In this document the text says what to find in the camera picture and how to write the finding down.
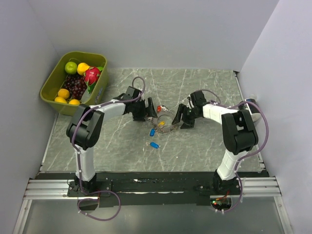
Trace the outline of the blue tagged key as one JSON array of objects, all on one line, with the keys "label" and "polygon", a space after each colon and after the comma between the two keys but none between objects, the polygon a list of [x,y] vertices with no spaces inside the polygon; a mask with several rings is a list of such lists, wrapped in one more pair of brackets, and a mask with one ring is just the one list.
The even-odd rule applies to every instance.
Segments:
[{"label": "blue tagged key", "polygon": [[155,143],[155,142],[146,141],[146,145],[151,146],[151,147],[153,147],[155,149],[159,148],[159,145],[157,143]]}]

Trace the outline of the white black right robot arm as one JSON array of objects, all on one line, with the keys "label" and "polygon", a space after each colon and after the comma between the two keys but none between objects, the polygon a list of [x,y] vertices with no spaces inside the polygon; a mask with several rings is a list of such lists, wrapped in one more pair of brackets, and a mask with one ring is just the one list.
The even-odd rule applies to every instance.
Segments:
[{"label": "white black right robot arm", "polygon": [[246,156],[258,143],[258,135],[250,112],[246,109],[234,110],[207,101],[203,91],[197,90],[187,97],[188,103],[179,104],[172,124],[183,122],[181,129],[191,129],[197,118],[206,118],[222,126],[223,143],[226,148],[221,164],[213,177],[213,189],[224,194],[236,186],[237,170],[242,157]]}]

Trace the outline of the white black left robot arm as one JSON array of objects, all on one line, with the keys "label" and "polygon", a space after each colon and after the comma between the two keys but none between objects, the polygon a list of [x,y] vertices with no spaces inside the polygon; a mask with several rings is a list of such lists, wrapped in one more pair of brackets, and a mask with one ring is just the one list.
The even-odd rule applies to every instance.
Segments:
[{"label": "white black left robot arm", "polygon": [[75,151],[75,184],[86,196],[97,190],[97,174],[94,167],[94,146],[100,137],[102,125],[113,117],[132,114],[133,121],[144,122],[157,117],[153,99],[144,99],[143,91],[129,86],[125,93],[109,102],[87,106],[81,104],[67,127],[66,135]]}]

